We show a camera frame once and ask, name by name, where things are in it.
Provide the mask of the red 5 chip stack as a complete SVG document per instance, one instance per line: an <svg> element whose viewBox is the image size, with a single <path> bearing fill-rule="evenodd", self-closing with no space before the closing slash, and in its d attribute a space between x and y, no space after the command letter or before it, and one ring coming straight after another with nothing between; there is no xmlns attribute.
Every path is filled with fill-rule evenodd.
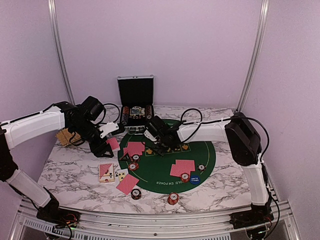
<svg viewBox="0 0 320 240"><path fill-rule="evenodd" d="M175 205L179 201L179 195L176 192L172 192L169 194L167 198L167 202L170 205Z"/></svg>

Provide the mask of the single red-backed playing card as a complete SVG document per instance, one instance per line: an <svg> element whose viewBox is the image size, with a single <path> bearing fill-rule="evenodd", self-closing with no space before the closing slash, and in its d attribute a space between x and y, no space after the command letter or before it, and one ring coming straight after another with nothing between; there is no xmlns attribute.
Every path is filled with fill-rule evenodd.
<svg viewBox="0 0 320 240"><path fill-rule="evenodd" d="M126 155L126 154L129 154L130 157L133 156L133 150L129 147L124 147L123 148L123 154Z"/></svg>

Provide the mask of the black triangular all-in button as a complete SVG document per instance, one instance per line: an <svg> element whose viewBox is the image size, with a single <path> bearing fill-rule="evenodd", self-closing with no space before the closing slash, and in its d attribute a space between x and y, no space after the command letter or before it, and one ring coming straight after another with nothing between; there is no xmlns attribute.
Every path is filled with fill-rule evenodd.
<svg viewBox="0 0 320 240"><path fill-rule="evenodd" d="M119 161L132 162L133 159L130 156L130 154L127 152L119 159Z"/></svg>

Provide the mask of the blue small blind button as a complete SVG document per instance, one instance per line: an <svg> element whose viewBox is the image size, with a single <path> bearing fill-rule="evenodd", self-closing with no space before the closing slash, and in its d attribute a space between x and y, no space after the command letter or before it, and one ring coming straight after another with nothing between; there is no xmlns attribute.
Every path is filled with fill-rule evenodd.
<svg viewBox="0 0 320 240"><path fill-rule="evenodd" d="M189 182L193 185L198 185L201 182L201 178L198 175L191 175L189 178Z"/></svg>

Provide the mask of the red 5 chips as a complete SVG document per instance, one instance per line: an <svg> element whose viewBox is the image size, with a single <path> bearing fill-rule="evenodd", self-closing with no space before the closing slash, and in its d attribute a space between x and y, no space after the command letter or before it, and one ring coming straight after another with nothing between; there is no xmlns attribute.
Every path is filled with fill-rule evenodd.
<svg viewBox="0 0 320 240"><path fill-rule="evenodd" d="M181 176L180 176L180 180L183 183L187 183L187 182L190 181L190 175L188 173L182 173Z"/></svg>
<svg viewBox="0 0 320 240"><path fill-rule="evenodd" d="M131 162L129 165L128 165L128 169L130 171L136 171L137 169L139 168L139 164L137 162Z"/></svg>

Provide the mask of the red-backed card deck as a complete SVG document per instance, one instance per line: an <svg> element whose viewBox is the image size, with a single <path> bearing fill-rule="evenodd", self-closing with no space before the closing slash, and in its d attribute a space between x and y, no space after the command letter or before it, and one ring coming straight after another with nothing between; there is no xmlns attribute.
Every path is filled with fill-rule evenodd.
<svg viewBox="0 0 320 240"><path fill-rule="evenodd" d="M106 143L110 145L112 152L117 152L121 149L115 137L109 138Z"/></svg>

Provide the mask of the five of clubs card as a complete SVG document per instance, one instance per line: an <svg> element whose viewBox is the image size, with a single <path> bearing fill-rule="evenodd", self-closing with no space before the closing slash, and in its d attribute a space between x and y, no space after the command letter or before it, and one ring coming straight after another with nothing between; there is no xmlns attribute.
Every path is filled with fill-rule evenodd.
<svg viewBox="0 0 320 240"><path fill-rule="evenodd" d="M120 183L128 174L128 170L127 169L122 169L122 170L117 170L115 172L115 180L117 183Z"/></svg>

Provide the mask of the right aluminium frame post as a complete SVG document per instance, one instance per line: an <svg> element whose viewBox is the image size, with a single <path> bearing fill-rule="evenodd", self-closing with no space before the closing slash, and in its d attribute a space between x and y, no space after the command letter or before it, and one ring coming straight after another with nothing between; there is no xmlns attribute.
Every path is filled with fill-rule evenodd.
<svg viewBox="0 0 320 240"><path fill-rule="evenodd" d="M270 7L269 0L262 0L260 6L260 14L257 24L256 37L253 45L253 51L251 59L249 62L249 67L245 77L244 85L240 94L240 98L236 107L238 112L241 112L244 109L248 94L250 92L250 87L254 79L255 69L258 62L258 58L262 49L263 40L266 31L268 12Z"/></svg>

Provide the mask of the woven bamboo tray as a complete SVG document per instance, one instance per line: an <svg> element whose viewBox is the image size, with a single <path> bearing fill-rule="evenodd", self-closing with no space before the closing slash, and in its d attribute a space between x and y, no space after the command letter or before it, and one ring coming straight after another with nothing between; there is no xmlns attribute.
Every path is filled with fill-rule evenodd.
<svg viewBox="0 0 320 240"><path fill-rule="evenodd" d="M81 140L78 133L70 133L67 128L60 130L55 136L63 147Z"/></svg>

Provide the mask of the dark 100 chips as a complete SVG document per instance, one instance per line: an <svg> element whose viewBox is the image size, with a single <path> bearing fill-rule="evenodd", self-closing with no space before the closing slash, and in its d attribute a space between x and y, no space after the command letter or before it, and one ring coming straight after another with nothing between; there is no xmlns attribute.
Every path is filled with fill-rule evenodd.
<svg viewBox="0 0 320 240"><path fill-rule="evenodd" d="M140 160L140 156L138 154L135 154L135 155L132 156L132 159L134 161L139 161Z"/></svg>
<svg viewBox="0 0 320 240"><path fill-rule="evenodd" d="M198 169L199 171L203 172L203 171L206 170L206 166L205 166L204 164L199 164L199 165L197 166L197 169Z"/></svg>

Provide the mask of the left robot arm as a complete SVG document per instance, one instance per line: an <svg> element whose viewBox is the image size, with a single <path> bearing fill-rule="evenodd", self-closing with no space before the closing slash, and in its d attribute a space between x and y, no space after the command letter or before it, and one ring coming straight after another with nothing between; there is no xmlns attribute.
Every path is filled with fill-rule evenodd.
<svg viewBox="0 0 320 240"><path fill-rule="evenodd" d="M63 211L58 200L40 186L13 161L11 149L43 134L68 129L89 143L90 151L98 158L113 157L107 135L118 130L115 122L95 123L106 109L95 97L89 96L78 105L62 101L27 116L8 120L0 125L0 180L38 205L38 216L58 223Z"/></svg>

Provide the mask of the red-backed card seat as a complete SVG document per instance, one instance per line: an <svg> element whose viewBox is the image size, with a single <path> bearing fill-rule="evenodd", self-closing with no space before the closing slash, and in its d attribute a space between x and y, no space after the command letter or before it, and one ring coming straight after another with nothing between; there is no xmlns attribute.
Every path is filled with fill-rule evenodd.
<svg viewBox="0 0 320 240"><path fill-rule="evenodd" d="M170 169L170 175L173 177L180 177L182 174L186 173L185 167L179 164L172 164Z"/></svg>

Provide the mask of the round green poker mat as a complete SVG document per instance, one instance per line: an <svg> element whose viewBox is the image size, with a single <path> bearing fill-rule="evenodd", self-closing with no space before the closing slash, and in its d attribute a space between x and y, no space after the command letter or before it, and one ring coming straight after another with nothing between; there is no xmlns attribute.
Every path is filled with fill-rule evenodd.
<svg viewBox="0 0 320 240"><path fill-rule="evenodd" d="M139 168L135 171L128 169L130 164L127 161L119 161L118 165L121 170L127 169L128 173L137 179L136 184L143 190L159 194L183 193L199 187L207 180L216 165L216 151L212 142L198 141L185 143L175 151L170 151L164 156L159 156L152 149L151 142L144 138L143 135L125 134L120 139L120 151L117 157L121 158L124 155L123 148L128 146L128 142L145 142L145 151L138 162ZM180 177L171 176L171 166L176 163L176 160L194 160L195 171L190 172L191 175L200 177L200 184L194 185L190 182L183 183ZM205 171L199 171L198 165L206 166Z"/></svg>

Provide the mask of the dark 100 chip stack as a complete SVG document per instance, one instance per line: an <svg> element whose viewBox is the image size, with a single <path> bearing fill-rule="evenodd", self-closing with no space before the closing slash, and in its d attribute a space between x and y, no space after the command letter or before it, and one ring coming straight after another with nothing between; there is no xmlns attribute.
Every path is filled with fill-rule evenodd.
<svg viewBox="0 0 320 240"><path fill-rule="evenodd" d="M130 194L133 200L139 200L142 197L141 191L137 188L134 188Z"/></svg>

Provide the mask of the red-backed card off mat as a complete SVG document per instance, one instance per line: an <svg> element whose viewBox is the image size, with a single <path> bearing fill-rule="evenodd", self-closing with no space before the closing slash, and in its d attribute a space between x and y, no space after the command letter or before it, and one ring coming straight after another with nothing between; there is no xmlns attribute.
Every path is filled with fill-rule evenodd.
<svg viewBox="0 0 320 240"><path fill-rule="evenodd" d="M116 189L128 195L140 180L131 174L127 174L124 179L116 186Z"/></svg>

